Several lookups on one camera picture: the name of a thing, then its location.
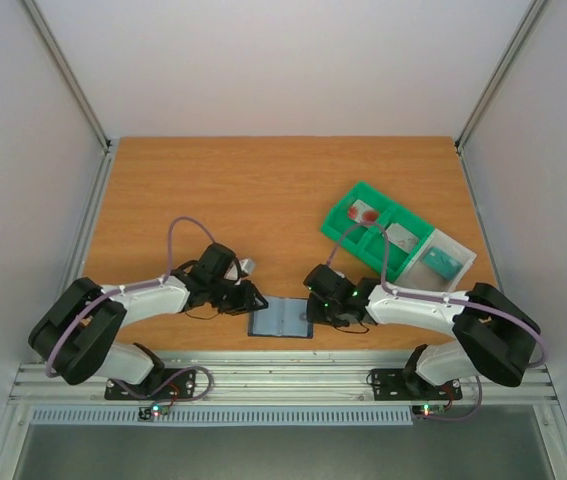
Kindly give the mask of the green teal chip card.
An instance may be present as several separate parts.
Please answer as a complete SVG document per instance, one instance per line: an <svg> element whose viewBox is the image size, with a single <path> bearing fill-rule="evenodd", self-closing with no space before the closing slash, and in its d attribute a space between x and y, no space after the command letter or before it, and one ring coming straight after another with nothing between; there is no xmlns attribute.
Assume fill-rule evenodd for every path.
<svg viewBox="0 0 567 480"><path fill-rule="evenodd" d="M452 280L463 264L439 247L430 247L421 262L445 280Z"/></svg>

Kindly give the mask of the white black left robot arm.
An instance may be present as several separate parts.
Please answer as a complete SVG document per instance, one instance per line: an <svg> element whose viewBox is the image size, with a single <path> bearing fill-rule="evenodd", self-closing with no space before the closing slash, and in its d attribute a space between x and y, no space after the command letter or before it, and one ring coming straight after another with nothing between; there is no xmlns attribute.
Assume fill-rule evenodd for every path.
<svg viewBox="0 0 567 480"><path fill-rule="evenodd" d="M251 336L312 337L306 300L262 295L249 279L251 270L251 260L212 243L199 259L155 279L114 286L79 278L34 326L28 344L45 361L47 375L69 385L99 377L126 397L163 397L181 371L141 344L118 343L122 327L209 305L221 315L249 315Z"/></svg>

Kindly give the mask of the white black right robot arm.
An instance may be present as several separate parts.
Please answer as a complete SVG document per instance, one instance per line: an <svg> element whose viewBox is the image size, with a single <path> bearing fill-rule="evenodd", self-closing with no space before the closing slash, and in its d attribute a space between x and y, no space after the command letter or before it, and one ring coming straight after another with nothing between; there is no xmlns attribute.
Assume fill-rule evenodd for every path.
<svg viewBox="0 0 567 480"><path fill-rule="evenodd" d="M398 375L399 391L410 400L437 398L444 386L483 376L514 388L533 366L541 329L494 286L433 292L401 288L374 278L353 283L328 264L306 277L307 318L334 328L406 325L449 337L441 345L415 348Z"/></svg>

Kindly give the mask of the dark blue card holder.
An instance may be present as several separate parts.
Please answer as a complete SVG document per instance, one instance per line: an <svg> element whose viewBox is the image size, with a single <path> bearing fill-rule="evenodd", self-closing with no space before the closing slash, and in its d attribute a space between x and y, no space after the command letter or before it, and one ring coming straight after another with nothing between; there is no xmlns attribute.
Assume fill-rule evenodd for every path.
<svg viewBox="0 0 567 480"><path fill-rule="evenodd" d="M250 337L311 339L314 325L307 319L307 300L266 296L268 307L252 312L247 326Z"/></svg>

